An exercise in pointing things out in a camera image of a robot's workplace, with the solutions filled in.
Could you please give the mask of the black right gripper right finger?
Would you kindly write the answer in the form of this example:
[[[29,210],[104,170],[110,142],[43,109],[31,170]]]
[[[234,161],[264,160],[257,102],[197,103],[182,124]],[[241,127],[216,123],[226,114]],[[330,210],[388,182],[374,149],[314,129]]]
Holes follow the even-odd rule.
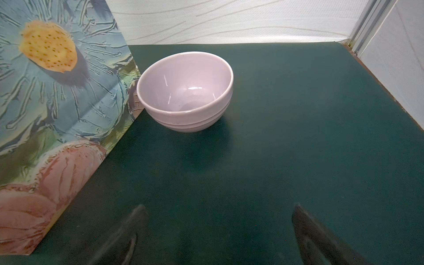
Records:
[[[294,206],[291,219],[303,264],[371,264],[300,204]]]

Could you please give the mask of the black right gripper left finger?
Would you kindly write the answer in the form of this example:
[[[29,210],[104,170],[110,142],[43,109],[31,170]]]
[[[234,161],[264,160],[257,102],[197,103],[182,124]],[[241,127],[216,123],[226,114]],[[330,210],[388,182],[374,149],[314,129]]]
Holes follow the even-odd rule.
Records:
[[[138,238],[144,233],[147,220],[146,206],[139,204],[108,235],[106,241],[88,260],[88,264],[128,265],[134,255]]]

